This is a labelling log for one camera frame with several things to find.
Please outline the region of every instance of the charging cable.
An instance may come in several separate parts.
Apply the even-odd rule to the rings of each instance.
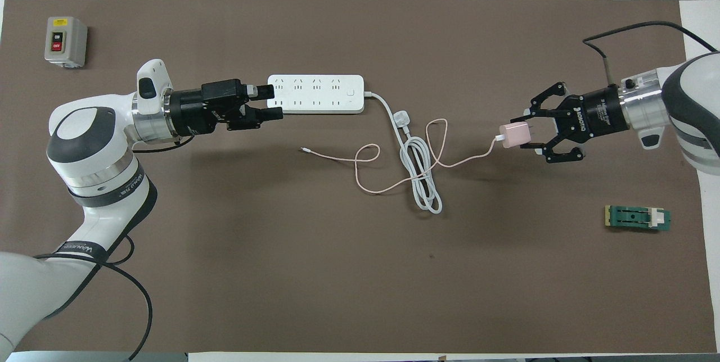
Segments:
[[[440,198],[440,194],[438,193],[437,189],[435,188],[435,181],[433,180],[432,175],[432,169],[436,165],[440,165],[445,168],[452,168],[456,167],[457,165],[461,165],[465,162],[468,162],[470,160],[474,160],[476,158],[482,158],[487,157],[489,153],[493,151],[494,144],[498,141],[502,141],[506,139],[506,136],[504,134],[499,134],[493,138],[493,141],[490,143],[490,147],[488,152],[481,154],[481,155],[474,155],[471,157],[468,157],[464,160],[461,160],[459,162],[455,162],[455,164],[447,165],[440,162],[440,157],[442,157],[443,150],[445,149],[445,141],[447,140],[447,131],[448,131],[448,121],[447,119],[435,119],[433,121],[430,121],[425,126],[425,139],[423,140],[420,137],[412,136],[410,134],[410,129],[408,125],[410,124],[410,117],[407,115],[406,111],[399,111],[395,114],[390,110],[390,107],[388,103],[383,99],[380,95],[377,95],[376,93],[366,92],[365,97],[367,98],[375,98],[382,105],[385,107],[385,110],[388,112],[388,116],[390,118],[390,123],[394,126],[393,131],[395,134],[396,139],[398,139],[398,144],[401,147],[399,149],[399,157],[401,163],[403,163],[403,166],[406,168],[409,177],[405,178],[403,180],[399,180],[398,182],[394,183],[393,185],[381,189],[379,191],[373,191],[360,183],[360,177],[358,172],[358,163],[359,162],[371,162],[375,161],[378,157],[380,157],[380,146],[375,143],[365,144],[360,149],[355,152],[354,158],[341,158],[341,157],[332,157],[330,155],[324,155],[319,152],[314,152],[311,149],[308,149],[306,147],[301,147],[300,150],[303,152],[307,152],[309,154],[317,155],[318,157],[327,158],[329,160],[336,160],[336,161],[349,161],[354,163],[355,167],[355,182],[357,183],[358,187],[362,189],[363,191],[367,193],[372,194],[381,194],[385,193],[399,185],[401,183],[411,181],[412,183],[412,195],[415,198],[415,201],[417,203],[417,206],[422,210],[427,210],[430,213],[438,214],[443,209],[443,203],[442,199]],[[443,132],[443,139],[442,143],[440,144],[440,150],[437,155],[435,155],[434,150],[432,149],[432,144],[430,144],[430,134],[429,134],[429,128],[432,124],[443,122],[445,124],[445,130]],[[406,135],[406,140],[403,141],[403,138],[401,137],[401,134],[399,133],[399,129],[403,130],[404,135]],[[377,152],[375,153],[375,157],[368,158],[368,159],[361,159],[360,153],[368,149],[370,147],[374,147]]]

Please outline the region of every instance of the green electronic component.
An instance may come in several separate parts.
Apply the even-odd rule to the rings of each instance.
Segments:
[[[661,207],[605,206],[605,226],[671,229],[671,213]]]

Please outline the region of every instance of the gray switch box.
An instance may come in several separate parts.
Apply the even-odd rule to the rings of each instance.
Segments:
[[[47,19],[46,60],[66,68],[85,65],[88,27],[72,16]]]

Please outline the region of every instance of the brown table surface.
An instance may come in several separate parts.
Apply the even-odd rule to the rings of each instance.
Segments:
[[[43,59],[57,15],[90,27],[81,70]],[[407,110],[415,135],[447,118],[452,162],[484,152],[558,80],[571,93],[604,87],[584,37],[679,19],[677,1],[8,0],[0,250],[43,254],[82,223],[44,156],[47,117],[67,101],[134,91],[146,60],[162,58],[177,89],[360,74]],[[617,78],[684,60],[670,29],[599,45]],[[432,137],[439,143],[439,127]],[[358,115],[286,116],[138,155],[160,194],[124,264],[154,301],[146,351],[716,351],[699,186],[671,132],[651,152],[624,132],[590,141],[582,162],[547,165],[500,147],[435,170],[439,215],[419,211],[407,185],[371,196],[352,165],[298,151],[352,156],[367,142],[382,153],[362,166],[366,185],[406,176],[372,100]],[[609,229],[606,204],[664,207],[672,229]],[[131,349],[144,324],[139,293],[103,272],[18,350]]]

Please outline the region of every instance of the electrical socket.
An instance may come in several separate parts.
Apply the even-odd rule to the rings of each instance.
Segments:
[[[275,98],[268,108],[285,114],[359,114],[365,109],[365,81],[360,75],[291,75],[268,77]]]

